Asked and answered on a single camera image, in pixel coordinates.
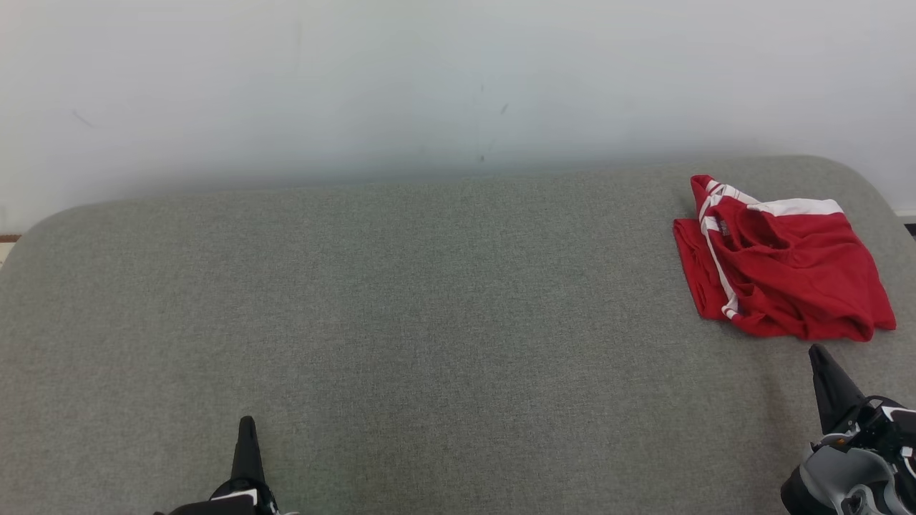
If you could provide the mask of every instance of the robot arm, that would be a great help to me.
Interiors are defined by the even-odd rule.
[[[255,419],[244,417],[238,423],[230,479],[213,492],[210,500],[187,504],[170,515],[279,515],[274,495],[264,482]]]
[[[808,352],[824,436],[782,485],[791,515],[916,515],[916,411],[862,395],[820,345]]]

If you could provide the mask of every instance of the folded clothing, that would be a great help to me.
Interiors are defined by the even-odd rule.
[[[875,261],[836,202],[761,203],[708,175],[691,188],[697,217],[675,220],[674,239],[703,318],[804,340],[896,329]]]

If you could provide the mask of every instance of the white wall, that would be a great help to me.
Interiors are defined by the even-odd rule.
[[[142,194],[805,152],[916,208],[912,0],[0,0],[0,231]]]

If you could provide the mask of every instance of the floor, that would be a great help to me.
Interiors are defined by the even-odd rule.
[[[3,262],[6,261],[6,255],[9,254],[9,250],[13,248],[15,243],[0,243],[0,267],[3,266]]]

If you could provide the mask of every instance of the scuff mark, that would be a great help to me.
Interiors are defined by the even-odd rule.
[[[73,113],[73,117],[76,118],[77,120],[80,120],[80,121],[82,122],[83,125],[85,125],[85,126],[87,126],[87,127],[89,127],[89,128],[95,128],[95,126],[94,126],[93,124],[89,123],[89,120],[87,120],[87,119],[83,118],[82,116],[80,116],[80,114],[76,112],[76,109],[73,109],[73,110],[71,111],[71,113]]]

